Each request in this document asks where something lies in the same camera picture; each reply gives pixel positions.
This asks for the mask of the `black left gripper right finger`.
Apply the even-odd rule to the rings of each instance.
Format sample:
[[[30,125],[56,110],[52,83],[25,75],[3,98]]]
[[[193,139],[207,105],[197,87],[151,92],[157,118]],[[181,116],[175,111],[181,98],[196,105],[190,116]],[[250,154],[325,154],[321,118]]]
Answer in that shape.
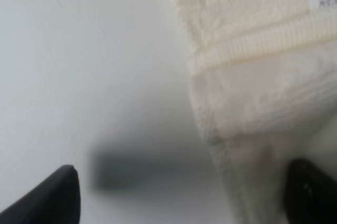
[[[283,207],[288,223],[336,223],[336,180],[306,159],[291,161]]]

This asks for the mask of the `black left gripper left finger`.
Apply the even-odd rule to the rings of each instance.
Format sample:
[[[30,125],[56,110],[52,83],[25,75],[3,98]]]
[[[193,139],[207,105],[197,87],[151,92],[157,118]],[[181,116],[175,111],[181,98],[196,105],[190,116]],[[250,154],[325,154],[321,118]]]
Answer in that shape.
[[[79,223],[80,181],[72,165],[63,165],[1,212],[1,223]]]

